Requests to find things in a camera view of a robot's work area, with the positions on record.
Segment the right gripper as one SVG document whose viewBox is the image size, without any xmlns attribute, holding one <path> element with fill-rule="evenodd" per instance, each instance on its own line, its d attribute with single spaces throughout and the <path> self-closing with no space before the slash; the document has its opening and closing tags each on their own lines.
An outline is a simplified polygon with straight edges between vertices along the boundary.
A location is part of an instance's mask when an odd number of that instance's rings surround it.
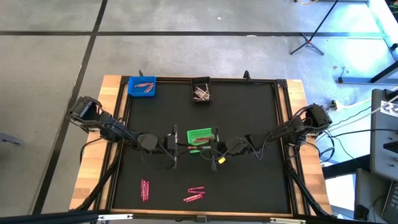
<svg viewBox="0 0 398 224">
<path fill-rule="evenodd" d="M 212 128 L 212 133 L 213 133 L 213 139 L 209 139 L 203 143 L 203 146 L 211 145 L 211 150 L 204 149 L 201 151 L 200 154 L 203 156 L 211 155 L 212 158 L 211 169 L 212 171 L 217 171 L 217 158 L 220 154 L 217 148 L 219 140 L 218 128 L 217 127 Z"/>
</svg>

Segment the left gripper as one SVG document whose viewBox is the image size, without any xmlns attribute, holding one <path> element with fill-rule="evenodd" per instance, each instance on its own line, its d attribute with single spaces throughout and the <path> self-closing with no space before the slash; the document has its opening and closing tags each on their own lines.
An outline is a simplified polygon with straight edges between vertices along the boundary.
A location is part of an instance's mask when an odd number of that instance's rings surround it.
<svg viewBox="0 0 398 224">
<path fill-rule="evenodd" d="M 178 142 L 178 128 L 177 125 L 173 126 L 172 134 L 174 135 L 174 166 L 173 169 L 177 168 L 177 157 L 179 154 L 189 153 L 191 149 L 178 152 L 178 145 L 183 147 L 194 147 L 192 144 Z"/>
</svg>

